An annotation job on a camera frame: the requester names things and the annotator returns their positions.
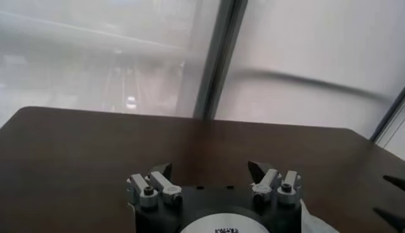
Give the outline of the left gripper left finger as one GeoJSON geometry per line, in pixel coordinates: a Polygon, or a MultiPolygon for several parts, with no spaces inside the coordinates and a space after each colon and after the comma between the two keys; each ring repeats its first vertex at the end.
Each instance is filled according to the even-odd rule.
{"type": "Polygon", "coordinates": [[[141,208],[157,208],[159,202],[169,207],[182,205],[182,188],[171,182],[172,163],[153,167],[143,176],[141,173],[126,179],[127,203],[141,208]]]}

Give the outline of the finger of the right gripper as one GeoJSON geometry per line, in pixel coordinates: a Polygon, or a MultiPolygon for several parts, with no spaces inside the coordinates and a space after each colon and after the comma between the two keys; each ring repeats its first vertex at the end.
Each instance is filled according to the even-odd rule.
{"type": "Polygon", "coordinates": [[[400,217],[399,215],[395,215],[380,208],[373,208],[373,211],[395,230],[404,230],[404,217],[400,217]]]}
{"type": "Polygon", "coordinates": [[[391,175],[384,175],[383,179],[386,180],[387,182],[390,182],[394,186],[398,187],[402,191],[405,191],[405,180],[399,177],[394,177],[391,175]]]}

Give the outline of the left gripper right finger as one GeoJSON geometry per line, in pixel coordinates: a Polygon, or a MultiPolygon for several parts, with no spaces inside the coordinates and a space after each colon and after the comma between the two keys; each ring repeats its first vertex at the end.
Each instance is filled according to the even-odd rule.
{"type": "Polygon", "coordinates": [[[253,184],[251,186],[254,205],[265,205],[276,201],[279,205],[300,205],[302,177],[297,171],[289,170],[283,176],[267,163],[248,161],[247,167],[253,184]]]}

